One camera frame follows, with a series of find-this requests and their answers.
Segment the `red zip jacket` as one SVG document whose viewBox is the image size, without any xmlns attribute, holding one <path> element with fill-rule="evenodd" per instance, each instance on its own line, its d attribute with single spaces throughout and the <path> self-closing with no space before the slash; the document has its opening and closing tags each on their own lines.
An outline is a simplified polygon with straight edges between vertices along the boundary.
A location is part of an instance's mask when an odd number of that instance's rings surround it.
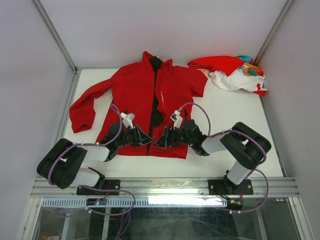
<svg viewBox="0 0 320 240">
<path fill-rule="evenodd" d="M 91 129 L 96 112 L 95 99 L 109 89 L 112 103 L 120 112 L 135 114 L 134 123 L 157 141 L 165 127 L 172 126 L 170 116 L 183 104 L 191 113 L 195 97 L 204 95 L 208 78 L 197 69 L 163 62 L 144 52 L 142 60 L 121 67 L 111 78 L 88 88 L 69 109 L 73 132 Z"/>
</svg>

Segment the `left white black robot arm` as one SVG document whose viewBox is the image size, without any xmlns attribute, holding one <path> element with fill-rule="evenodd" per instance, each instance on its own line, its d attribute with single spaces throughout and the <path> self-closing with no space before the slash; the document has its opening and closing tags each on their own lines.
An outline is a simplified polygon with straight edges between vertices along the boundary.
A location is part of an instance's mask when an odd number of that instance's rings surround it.
<svg viewBox="0 0 320 240">
<path fill-rule="evenodd" d="M 76 179 L 82 163 L 91 156 L 94 159 L 101 156 L 103 162 L 108 162 L 118 154 L 119 148 L 128 145 L 142 147 L 152 142 L 153 138 L 139 125 L 125 127 L 115 122 L 97 143 L 73 143 L 61 138 L 40 161 L 36 172 L 51 185 L 66 189 Z"/>
</svg>

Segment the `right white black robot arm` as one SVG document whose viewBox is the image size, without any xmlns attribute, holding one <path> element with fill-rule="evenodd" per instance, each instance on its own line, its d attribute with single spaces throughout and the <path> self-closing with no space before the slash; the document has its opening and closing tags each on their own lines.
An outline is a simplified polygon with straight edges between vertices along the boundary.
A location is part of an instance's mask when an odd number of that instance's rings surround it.
<svg viewBox="0 0 320 240">
<path fill-rule="evenodd" d="M 243 122 L 237 122 L 232 128 L 214 135 L 205 135 L 193 119 L 183 123 L 182 128 L 165 127 L 154 145 L 162 149 L 188 145 L 202 157 L 228 151 L 235 159 L 234 165 L 226 171 L 222 180 L 209 184 L 210 190 L 221 196 L 244 193 L 242 183 L 266 160 L 272 148 L 269 140 Z"/>
</svg>

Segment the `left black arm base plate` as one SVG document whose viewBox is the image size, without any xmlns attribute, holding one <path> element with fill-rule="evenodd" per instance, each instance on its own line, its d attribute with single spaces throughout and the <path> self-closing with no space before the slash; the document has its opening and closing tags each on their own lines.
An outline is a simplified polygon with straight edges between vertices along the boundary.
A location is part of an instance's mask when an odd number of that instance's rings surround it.
<svg viewBox="0 0 320 240">
<path fill-rule="evenodd" d="M 118 196 L 120 188 L 121 181 L 119 179 L 106 178 L 95 186 L 78 186 L 76 194 L 78 196 Z"/>
</svg>

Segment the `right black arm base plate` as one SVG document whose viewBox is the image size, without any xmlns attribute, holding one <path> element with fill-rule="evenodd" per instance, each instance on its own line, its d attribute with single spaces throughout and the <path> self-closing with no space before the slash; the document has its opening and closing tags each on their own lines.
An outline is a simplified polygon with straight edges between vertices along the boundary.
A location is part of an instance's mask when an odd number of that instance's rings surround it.
<svg viewBox="0 0 320 240">
<path fill-rule="evenodd" d="M 245 195 L 251 196 L 254 194 L 252 182 L 249 179 L 244 179 L 239 185 L 232 182 L 227 182 L 224 179 L 209 179 L 208 191 L 210 195 Z"/>
</svg>

